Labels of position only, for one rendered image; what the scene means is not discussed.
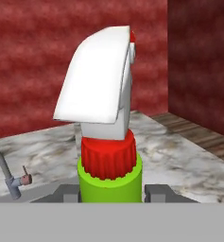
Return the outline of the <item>green spray bottle white nozzle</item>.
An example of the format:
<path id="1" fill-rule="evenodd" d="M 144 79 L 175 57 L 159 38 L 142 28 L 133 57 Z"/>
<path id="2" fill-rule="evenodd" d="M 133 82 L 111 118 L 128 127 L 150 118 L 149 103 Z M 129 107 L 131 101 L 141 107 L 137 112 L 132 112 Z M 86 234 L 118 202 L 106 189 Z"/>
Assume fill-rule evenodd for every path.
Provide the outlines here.
<path id="1" fill-rule="evenodd" d="M 135 40 L 109 26 L 75 51 L 53 118 L 80 124 L 78 179 L 83 202 L 140 202 L 142 159 L 129 129 Z"/>

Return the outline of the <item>grey sink tap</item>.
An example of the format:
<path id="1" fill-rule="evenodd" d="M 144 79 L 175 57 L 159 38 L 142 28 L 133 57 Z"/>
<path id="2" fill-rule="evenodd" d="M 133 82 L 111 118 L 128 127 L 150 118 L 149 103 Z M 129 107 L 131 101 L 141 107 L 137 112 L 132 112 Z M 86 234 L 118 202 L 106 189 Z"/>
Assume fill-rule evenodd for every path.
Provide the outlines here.
<path id="1" fill-rule="evenodd" d="M 19 178 L 14 178 L 9 170 L 7 161 L 0 151 L 0 167 L 5 176 L 5 183 L 9 190 L 9 193 L 13 199 L 19 199 L 21 197 L 21 192 L 19 187 L 23 185 L 32 184 L 32 176 L 26 171 L 26 168 L 23 167 L 25 175 Z"/>

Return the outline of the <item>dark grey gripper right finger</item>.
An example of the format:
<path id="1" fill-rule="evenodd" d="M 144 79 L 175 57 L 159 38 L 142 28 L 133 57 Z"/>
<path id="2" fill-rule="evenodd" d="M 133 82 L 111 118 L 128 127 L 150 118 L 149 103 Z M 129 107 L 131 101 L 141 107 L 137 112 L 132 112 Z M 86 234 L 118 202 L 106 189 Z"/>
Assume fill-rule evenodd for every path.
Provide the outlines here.
<path id="1" fill-rule="evenodd" d="M 146 184 L 145 185 L 145 202 L 161 203 L 196 203 L 195 200 L 189 199 L 182 195 L 176 194 L 167 184 Z"/>

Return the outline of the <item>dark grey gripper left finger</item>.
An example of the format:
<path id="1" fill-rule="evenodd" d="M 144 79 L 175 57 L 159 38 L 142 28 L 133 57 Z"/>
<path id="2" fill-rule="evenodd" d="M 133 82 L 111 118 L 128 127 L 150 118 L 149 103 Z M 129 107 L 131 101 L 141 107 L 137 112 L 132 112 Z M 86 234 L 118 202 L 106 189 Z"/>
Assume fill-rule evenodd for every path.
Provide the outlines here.
<path id="1" fill-rule="evenodd" d="M 53 194 L 35 200 L 43 203 L 79 203 L 81 194 L 78 184 L 62 184 Z"/>

